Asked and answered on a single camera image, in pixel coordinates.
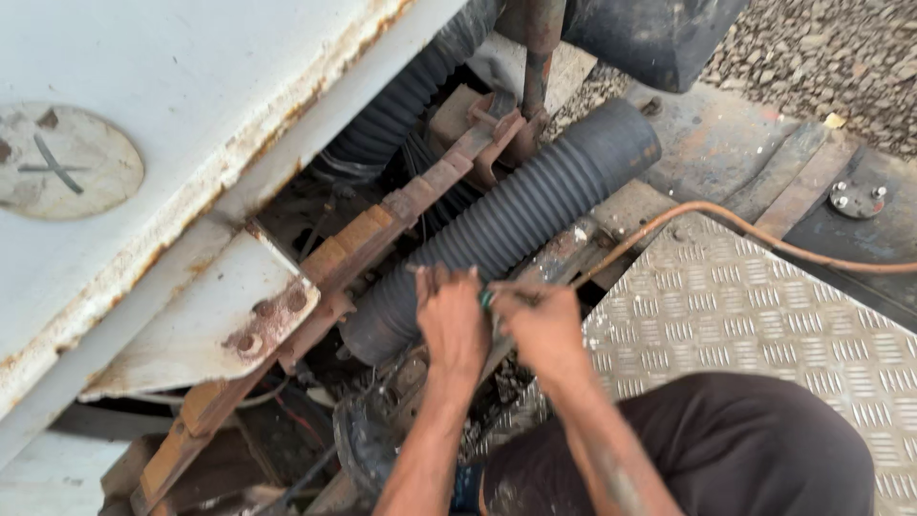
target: painted circle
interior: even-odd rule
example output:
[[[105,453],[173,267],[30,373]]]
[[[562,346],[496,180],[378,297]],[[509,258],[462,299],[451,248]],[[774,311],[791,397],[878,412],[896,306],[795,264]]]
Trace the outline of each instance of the painted circle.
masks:
[[[137,193],[143,162],[120,131],[77,107],[0,106],[0,208],[83,219]]]

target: man's right hand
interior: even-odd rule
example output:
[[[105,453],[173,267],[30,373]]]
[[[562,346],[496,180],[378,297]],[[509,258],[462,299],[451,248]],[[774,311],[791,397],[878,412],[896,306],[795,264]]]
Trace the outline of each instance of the man's right hand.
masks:
[[[512,335],[519,360],[543,380],[562,380],[591,371],[582,347],[580,303],[576,292],[553,284],[493,282],[491,311],[500,331]]]

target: circular metal plate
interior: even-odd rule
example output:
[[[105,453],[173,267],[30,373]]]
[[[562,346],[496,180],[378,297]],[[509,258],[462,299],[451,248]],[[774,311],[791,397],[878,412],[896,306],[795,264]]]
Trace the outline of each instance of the circular metal plate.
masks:
[[[83,219],[137,193],[143,162],[130,141],[76,107],[0,106],[0,208],[33,219]]]
[[[828,199],[842,215],[851,219],[872,219],[885,207],[888,189],[861,179],[846,177],[832,185]]]

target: fingers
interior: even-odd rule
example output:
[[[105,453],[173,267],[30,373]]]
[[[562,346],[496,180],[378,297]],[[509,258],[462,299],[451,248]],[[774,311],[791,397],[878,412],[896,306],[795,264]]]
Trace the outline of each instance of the fingers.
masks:
[[[436,281],[436,291],[438,292],[439,289],[443,287],[443,285],[449,282],[450,274],[446,264],[443,264],[442,262],[436,262],[433,275]]]
[[[491,299],[491,312],[509,321],[520,313],[527,312],[529,307],[522,299],[512,292],[497,292]]]
[[[550,297],[557,294],[557,292],[569,289],[567,286],[553,283],[523,283],[516,281],[491,281],[487,287],[494,292],[506,292],[532,298]]]
[[[433,269],[421,265],[414,269],[414,284],[417,291],[417,307],[420,308],[436,293]]]
[[[470,269],[456,269],[452,271],[452,283],[468,282],[473,286],[475,292],[481,291],[481,276],[478,272],[478,266],[472,265]]]

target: diamond plate floor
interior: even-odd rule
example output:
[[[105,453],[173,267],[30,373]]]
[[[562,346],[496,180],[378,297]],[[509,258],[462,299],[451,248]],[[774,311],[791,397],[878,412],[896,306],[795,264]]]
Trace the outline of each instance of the diamond plate floor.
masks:
[[[917,514],[917,338],[710,219],[671,222],[583,322],[583,344],[612,399],[704,370],[807,387],[866,441],[876,514]],[[549,416],[533,383],[470,455]]]

